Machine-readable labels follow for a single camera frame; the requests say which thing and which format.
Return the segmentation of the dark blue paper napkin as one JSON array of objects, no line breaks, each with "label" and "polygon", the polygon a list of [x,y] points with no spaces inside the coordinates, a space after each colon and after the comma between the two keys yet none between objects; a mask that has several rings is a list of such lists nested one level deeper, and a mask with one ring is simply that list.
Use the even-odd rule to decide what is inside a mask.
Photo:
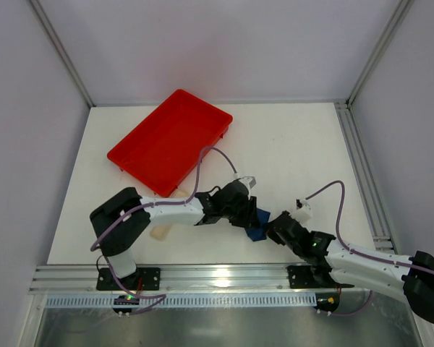
[{"label": "dark blue paper napkin", "polygon": [[266,210],[262,210],[262,209],[257,209],[257,217],[258,217],[258,222],[259,222],[259,226],[256,228],[246,228],[245,232],[247,234],[247,237],[253,241],[265,241],[267,239],[265,230],[264,230],[264,226],[268,223],[269,219],[270,219],[271,213],[266,211]]}]

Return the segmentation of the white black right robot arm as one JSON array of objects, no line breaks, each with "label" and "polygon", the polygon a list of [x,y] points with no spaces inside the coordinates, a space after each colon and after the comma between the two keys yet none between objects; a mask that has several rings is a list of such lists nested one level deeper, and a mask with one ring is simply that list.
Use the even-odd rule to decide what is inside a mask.
[{"label": "white black right robot arm", "polygon": [[308,231],[284,211],[264,227],[267,236],[288,247],[310,266],[321,287],[340,285],[367,289],[408,304],[434,324],[434,256],[386,254],[347,243],[331,234]]}]

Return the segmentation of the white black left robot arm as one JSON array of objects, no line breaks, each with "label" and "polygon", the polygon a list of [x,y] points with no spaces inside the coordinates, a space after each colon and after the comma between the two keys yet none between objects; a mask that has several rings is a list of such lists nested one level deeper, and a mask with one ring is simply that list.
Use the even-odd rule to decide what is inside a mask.
[{"label": "white black left robot arm", "polygon": [[97,237],[90,250],[101,250],[121,279],[137,271],[130,247],[150,227],[210,225],[224,218],[235,227],[259,228],[257,198],[251,193],[255,185],[255,177],[243,176],[214,193],[196,192],[187,199],[141,197],[134,187],[125,188],[90,214]]}]

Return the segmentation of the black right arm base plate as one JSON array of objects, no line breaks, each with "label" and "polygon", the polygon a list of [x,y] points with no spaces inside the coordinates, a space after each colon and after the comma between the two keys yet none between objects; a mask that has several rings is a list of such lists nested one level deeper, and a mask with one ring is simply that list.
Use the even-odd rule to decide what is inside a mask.
[{"label": "black right arm base plate", "polygon": [[330,267],[314,267],[309,264],[286,267],[289,287],[301,288],[354,288],[354,285],[336,282],[331,277]]}]

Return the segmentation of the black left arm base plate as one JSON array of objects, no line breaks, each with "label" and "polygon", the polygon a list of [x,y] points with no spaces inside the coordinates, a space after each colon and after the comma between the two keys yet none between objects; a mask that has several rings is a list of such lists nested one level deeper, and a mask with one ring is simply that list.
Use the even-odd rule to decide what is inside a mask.
[{"label": "black left arm base plate", "polygon": [[[158,291],[160,288],[161,269],[159,267],[137,267],[136,271],[119,282],[128,291]],[[98,271],[97,291],[120,291],[108,267]]]}]

